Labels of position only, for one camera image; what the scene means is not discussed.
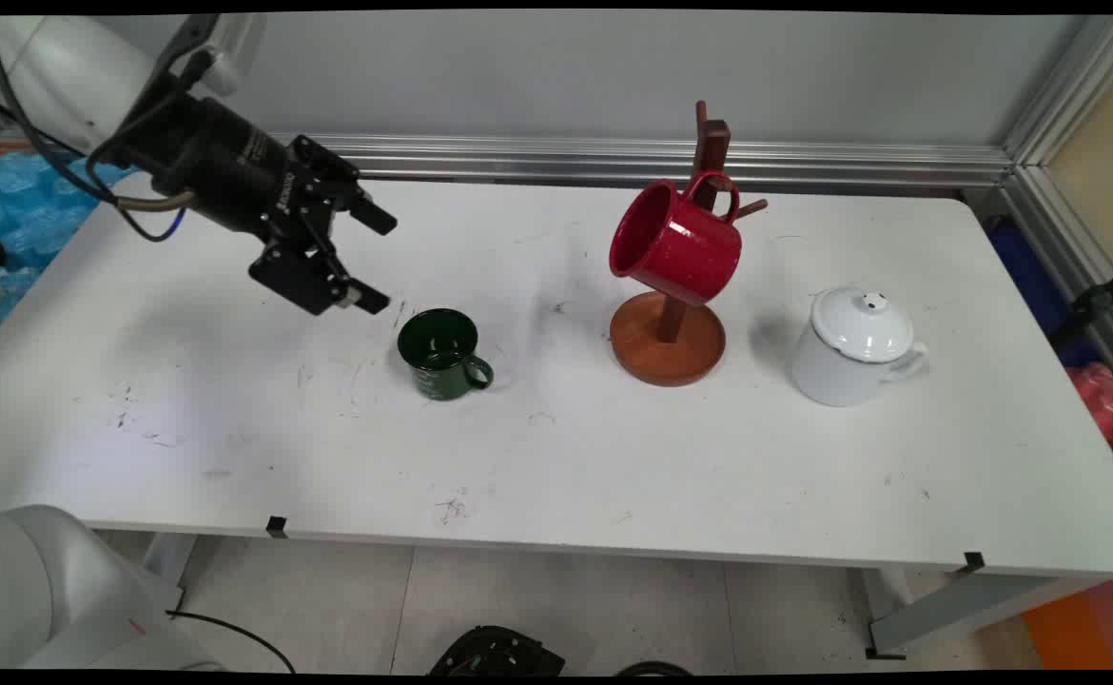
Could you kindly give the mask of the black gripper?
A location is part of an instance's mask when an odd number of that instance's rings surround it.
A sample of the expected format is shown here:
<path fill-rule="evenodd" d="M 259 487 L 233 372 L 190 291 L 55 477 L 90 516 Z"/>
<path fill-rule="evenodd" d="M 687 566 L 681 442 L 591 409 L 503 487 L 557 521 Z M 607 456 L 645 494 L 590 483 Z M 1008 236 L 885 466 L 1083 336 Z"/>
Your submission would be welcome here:
<path fill-rule="evenodd" d="M 398 225 L 362 189 L 359 169 L 309 136 L 286 145 L 213 97 L 155 90 L 139 97 L 91 162 L 147 172 L 152 189 L 169 198 L 191 192 L 188 208 L 262 239 L 249 278 L 309 315 L 334 306 L 378 315 L 391 303 L 344 267 L 332 243 L 334 214 L 299 214 L 290 206 L 302 184 L 380 235 Z"/>

